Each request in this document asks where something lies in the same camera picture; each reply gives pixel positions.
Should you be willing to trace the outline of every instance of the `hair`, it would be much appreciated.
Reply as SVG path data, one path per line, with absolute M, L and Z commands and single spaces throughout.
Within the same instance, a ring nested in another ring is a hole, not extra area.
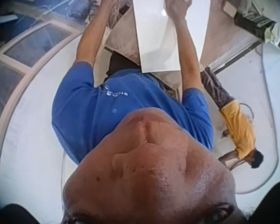
M 261 165 L 264 156 L 260 151 L 255 149 L 253 157 L 254 157 L 254 162 L 252 162 L 251 167 L 253 169 L 256 169 Z

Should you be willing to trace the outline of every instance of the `box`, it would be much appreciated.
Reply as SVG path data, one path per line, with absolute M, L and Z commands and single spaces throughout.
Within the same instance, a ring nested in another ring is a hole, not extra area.
M 256 12 L 249 12 L 246 15 L 236 13 L 234 22 L 237 26 L 247 30 L 265 43 L 274 41 L 279 34 L 277 22 Z

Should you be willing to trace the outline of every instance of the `hand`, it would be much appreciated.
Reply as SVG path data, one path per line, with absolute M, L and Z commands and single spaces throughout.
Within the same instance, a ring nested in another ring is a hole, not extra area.
M 229 136 L 229 130 L 225 130 L 222 132 L 222 136 L 221 136 L 221 139 L 225 138 L 225 137 L 228 137 Z
M 113 8 L 115 5 L 119 4 L 119 0 L 101 0 L 101 5 L 104 4 L 107 4 Z
M 165 3 L 167 14 L 175 23 L 186 18 L 192 0 L 165 0 Z

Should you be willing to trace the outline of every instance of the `dark pants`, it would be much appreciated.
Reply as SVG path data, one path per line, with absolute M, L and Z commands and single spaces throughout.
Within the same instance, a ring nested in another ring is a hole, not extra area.
M 235 100 L 235 98 L 230 96 L 229 93 L 222 87 L 215 73 L 209 67 L 206 67 L 200 74 L 204 88 L 211 96 L 219 110 L 231 101 Z
M 123 69 L 141 69 L 141 67 L 121 54 L 113 52 L 110 58 L 109 70 L 106 73 L 107 76 L 110 77 Z
M 141 66 L 138 66 L 136 63 L 127 59 L 117 52 L 113 52 L 110 58 L 109 70 L 106 72 L 107 81 L 113 74 L 123 69 L 141 69 Z M 175 90 L 171 89 L 169 86 L 164 84 L 160 79 L 155 77 L 154 75 L 148 73 L 159 85 L 162 90 L 164 90 L 169 96 L 173 98 L 177 98 L 177 93 Z

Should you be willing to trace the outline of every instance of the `white board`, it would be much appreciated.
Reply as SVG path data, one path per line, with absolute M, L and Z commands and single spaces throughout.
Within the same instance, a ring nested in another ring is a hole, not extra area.
M 164 13 L 164 0 L 133 0 L 142 72 L 180 70 L 176 30 Z M 210 0 L 193 0 L 186 20 L 200 60 Z

